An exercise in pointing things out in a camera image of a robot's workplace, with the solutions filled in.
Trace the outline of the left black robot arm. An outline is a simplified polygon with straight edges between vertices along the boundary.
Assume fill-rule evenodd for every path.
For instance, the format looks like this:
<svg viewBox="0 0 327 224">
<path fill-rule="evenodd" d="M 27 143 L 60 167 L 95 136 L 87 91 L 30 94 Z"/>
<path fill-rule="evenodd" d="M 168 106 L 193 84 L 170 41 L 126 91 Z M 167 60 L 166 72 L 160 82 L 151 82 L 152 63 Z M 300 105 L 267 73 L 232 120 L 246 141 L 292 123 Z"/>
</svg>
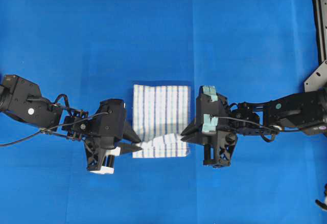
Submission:
<svg viewBox="0 0 327 224">
<path fill-rule="evenodd" d="M 5 75 L 1 83 L 1 112 L 20 123 L 39 129 L 38 134 L 81 141 L 86 169 L 94 174 L 113 174 L 114 159 L 138 152 L 140 138 L 127 121 L 125 102 L 100 102 L 94 115 L 70 107 L 66 94 L 55 101 L 42 96 L 37 84 L 17 75 Z"/>
</svg>

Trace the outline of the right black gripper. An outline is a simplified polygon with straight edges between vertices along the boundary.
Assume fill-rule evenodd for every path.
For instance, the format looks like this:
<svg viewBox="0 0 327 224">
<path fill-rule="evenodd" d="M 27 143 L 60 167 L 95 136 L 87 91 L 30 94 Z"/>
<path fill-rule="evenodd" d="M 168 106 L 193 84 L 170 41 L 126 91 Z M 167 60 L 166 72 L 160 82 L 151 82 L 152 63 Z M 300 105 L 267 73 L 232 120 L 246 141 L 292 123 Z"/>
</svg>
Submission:
<svg viewBox="0 0 327 224">
<path fill-rule="evenodd" d="M 235 133 L 217 131 L 215 135 L 197 134 L 202 124 L 193 120 L 181 133 L 183 142 L 204 146 L 204 166 L 229 167 L 238 137 Z"/>
</svg>

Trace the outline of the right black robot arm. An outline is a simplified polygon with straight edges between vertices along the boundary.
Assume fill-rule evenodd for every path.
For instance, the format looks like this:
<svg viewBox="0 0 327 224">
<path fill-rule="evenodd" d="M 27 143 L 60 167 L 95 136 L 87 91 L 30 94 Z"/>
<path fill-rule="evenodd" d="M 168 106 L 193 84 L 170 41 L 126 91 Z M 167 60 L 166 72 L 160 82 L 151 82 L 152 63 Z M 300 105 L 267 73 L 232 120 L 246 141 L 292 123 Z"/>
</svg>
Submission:
<svg viewBox="0 0 327 224">
<path fill-rule="evenodd" d="M 184 142 L 204 147 L 205 166 L 230 166 L 238 137 L 274 141 L 281 132 L 326 133 L 326 88 L 264 103 L 228 103 L 214 86 L 201 86 L 194 120 L 182 131 Z"/>
</svg>

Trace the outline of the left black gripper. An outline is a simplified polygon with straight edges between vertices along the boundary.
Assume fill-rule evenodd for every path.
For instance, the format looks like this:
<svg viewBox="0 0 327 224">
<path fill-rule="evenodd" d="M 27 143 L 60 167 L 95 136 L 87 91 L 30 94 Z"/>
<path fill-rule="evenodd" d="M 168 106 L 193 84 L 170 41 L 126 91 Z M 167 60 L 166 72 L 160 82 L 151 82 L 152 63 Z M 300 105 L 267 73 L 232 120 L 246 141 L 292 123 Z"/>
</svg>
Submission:
<svg viewBox="0 0 327 224">
<path fill-rule="evenodd" d="M 114 159 L 116 156 L 133 153 L 142 150 L 136 144 L 118 142 L 115 147 L 114 137 L 102 136 L 92 129 L 95 119 L 82 119 L 80 117 L 66 116 L 62 130 L 72 140 L 83 141 L 86 162 L 86 169 L 94 174 L 113 174 Z M 129 121 L 125 121 L 123 139 L 132 143 L 140 143 L 141 139 L 133 130 Z"/>
</svg>

